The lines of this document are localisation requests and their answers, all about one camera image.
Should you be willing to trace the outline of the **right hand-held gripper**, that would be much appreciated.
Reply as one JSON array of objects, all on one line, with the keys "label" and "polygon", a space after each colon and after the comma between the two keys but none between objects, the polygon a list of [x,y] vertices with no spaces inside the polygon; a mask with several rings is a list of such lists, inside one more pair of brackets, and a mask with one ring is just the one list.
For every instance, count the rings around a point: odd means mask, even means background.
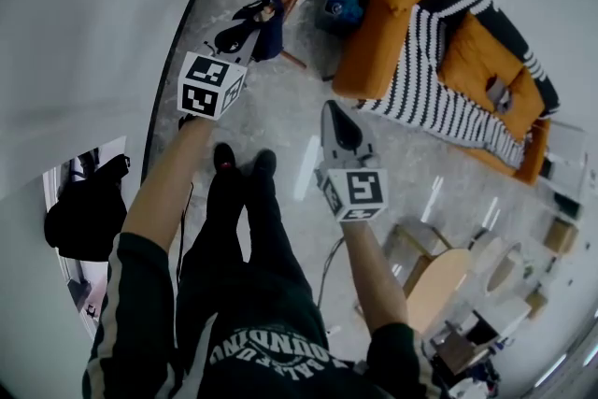
[{"label": "right hand-held gripper", "polygon": [[349,107],[326,101],[320,112],[318,187],[336,221],[370,221],[388,206],[388,172],[370,127]]}]

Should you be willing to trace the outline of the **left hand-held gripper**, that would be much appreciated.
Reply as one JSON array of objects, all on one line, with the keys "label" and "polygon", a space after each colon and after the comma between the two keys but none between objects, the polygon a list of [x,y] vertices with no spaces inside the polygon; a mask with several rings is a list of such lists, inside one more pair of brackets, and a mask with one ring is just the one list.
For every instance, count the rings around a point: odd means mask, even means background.
[{"label": "left hand-held gripper", "polygon": [[180,112],[219,119],[241,93],[259,29],[250,21],[282,17],[282,0],[257,0],[240,8],[233,21],[214,24],[188,51],[178,74]]}]

